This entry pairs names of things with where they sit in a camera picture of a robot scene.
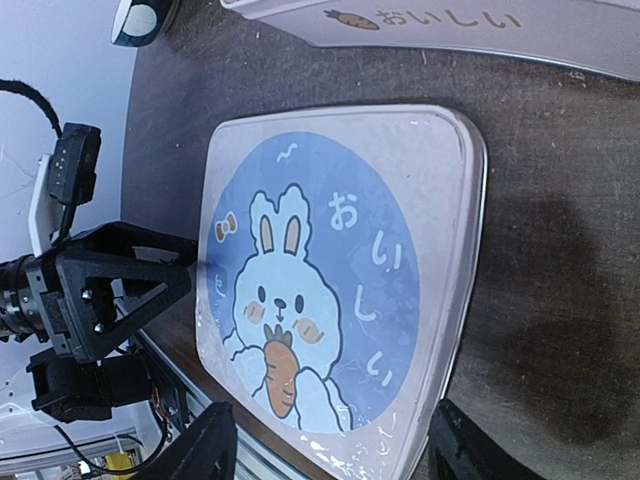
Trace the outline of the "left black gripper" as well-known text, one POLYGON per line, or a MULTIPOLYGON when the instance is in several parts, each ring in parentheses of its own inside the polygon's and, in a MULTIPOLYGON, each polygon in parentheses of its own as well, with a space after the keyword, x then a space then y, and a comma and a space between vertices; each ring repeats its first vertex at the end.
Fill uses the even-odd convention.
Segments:
POLYGON ((151 399, 148 357, 115 355, 192 289, 194 240, 124 222, 105 224, 1 266, 1 339, 36 336, 32 407, 53 419, 104 421, 151 399))

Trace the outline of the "bunny picture tin lid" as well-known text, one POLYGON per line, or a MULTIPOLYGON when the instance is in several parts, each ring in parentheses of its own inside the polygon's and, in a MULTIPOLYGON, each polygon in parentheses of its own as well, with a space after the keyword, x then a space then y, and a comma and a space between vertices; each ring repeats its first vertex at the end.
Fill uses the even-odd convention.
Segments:
POLYGON ((230 120, 202 193, 199 360, 339 479, 407 479, 477 270, 486 143, 431 104, 230 120))

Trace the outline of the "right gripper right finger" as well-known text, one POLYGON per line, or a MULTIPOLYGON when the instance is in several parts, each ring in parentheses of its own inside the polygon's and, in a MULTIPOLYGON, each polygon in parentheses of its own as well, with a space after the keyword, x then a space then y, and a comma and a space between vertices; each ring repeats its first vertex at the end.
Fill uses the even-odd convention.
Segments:
POLYGON ((543 477, 518 462, 450 399, 438 402, 428 430, 431 479, 535 479, 543 477))

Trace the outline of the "pink compartment tin box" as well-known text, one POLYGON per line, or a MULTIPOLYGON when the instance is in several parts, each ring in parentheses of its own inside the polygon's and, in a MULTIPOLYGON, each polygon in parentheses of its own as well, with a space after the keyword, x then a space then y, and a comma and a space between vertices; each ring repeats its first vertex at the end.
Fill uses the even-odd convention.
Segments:
POLYGON ((225 1, 319 47, 457 50, 639 79, 636 1, 225 1))

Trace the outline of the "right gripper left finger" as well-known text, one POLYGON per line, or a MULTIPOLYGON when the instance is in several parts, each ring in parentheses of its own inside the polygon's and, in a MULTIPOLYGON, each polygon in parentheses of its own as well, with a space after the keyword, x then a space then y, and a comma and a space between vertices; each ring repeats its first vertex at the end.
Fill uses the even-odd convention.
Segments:
POLYGON ((235 419, 228 402, 211 403, 159 457, 135 479, 233 480, 235 419))

